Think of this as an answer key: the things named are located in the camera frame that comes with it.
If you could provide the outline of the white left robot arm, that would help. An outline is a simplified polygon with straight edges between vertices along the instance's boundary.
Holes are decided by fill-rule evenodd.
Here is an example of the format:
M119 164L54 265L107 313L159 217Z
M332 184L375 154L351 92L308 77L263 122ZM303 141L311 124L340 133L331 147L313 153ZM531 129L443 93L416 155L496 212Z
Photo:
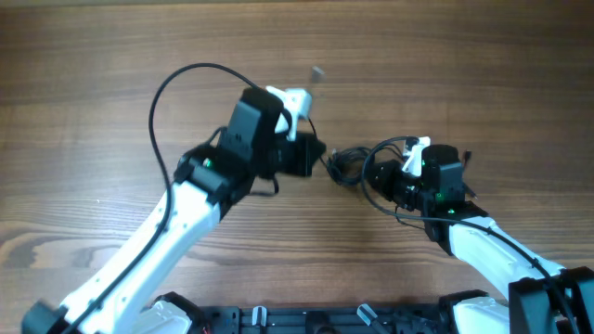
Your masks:
M229 124L181 157L158 205L135 233L59 307L37 302L23 316L22 332L189 329L186 315L147 324L145 303L188 249L251 194L255 179L311 174L326 149L315 134L297 129L311 106L303 88L246 88Z

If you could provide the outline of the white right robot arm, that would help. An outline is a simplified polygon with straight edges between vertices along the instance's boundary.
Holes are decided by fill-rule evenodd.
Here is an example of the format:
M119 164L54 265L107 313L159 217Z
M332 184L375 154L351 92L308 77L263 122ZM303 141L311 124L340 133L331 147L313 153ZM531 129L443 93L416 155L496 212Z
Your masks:
M590 333L593 271L548 261L506 234L468 200L465 165L456 148L408 140L400 161L368 156L361 177L419 220L428 238L469 264L505 298L470 290L440 301L450 333Z

